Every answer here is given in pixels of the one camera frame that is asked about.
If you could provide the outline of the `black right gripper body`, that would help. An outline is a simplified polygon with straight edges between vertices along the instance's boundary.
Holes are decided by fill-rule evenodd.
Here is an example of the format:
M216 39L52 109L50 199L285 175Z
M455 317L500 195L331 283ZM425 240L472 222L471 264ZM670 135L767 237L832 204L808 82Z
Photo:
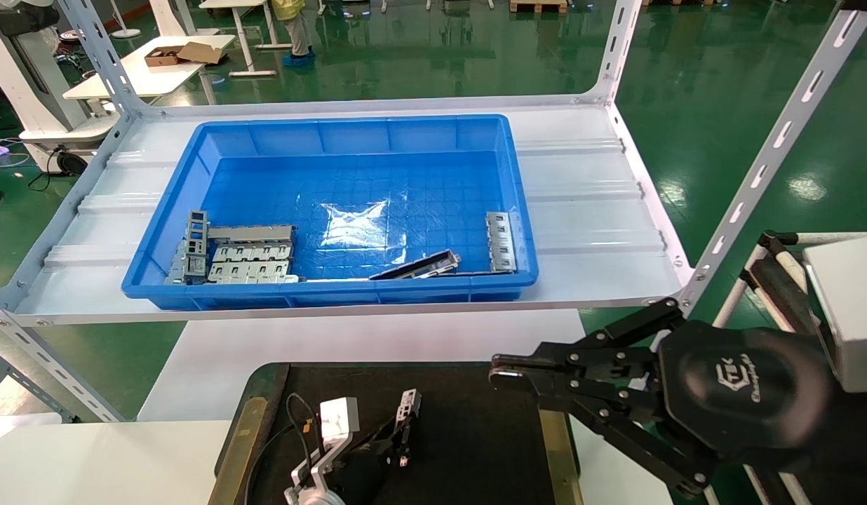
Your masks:
M809 337L689 321L658 348L668 416L729 462L805 462L838 383Z

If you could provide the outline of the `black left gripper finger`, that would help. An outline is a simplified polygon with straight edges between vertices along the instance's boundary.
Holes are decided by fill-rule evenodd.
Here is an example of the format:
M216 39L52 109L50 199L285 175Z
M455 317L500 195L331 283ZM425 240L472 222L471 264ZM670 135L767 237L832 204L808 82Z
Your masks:
M393 419L393 428L391 430L393 451L409 451L409 440L414 425L414 410L398 410Z
M393 420L390 419L370 435L368 447L375 456L382 458L382 462L388 466L405 468L409 464L409 451L393 451L391 445L392 428Z

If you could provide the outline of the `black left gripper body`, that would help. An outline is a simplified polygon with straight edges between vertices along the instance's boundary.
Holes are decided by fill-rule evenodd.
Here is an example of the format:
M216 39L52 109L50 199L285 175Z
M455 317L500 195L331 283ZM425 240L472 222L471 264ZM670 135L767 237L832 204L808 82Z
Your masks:
M372 503L391 473L392 466L369 450L370 435L351 445L334 464L332 490L344 504Z

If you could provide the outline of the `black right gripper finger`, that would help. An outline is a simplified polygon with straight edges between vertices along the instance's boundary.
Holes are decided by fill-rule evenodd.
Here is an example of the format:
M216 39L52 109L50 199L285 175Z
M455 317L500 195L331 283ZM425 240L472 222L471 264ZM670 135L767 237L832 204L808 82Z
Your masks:
M491 359L489 382L494 387L532 389L539 379L584 383L646 377L657 367L657 354L648 341L685 322L678 301L664 298L576 342L542 342L529 356L497 353Z
M559 388L553 393L537 394L537 404L544 410L572 415L680 494L695 497L703 494L708 487L708 479L715 469L712 463L703 464L687 459L671 445L613 408L608 400Z

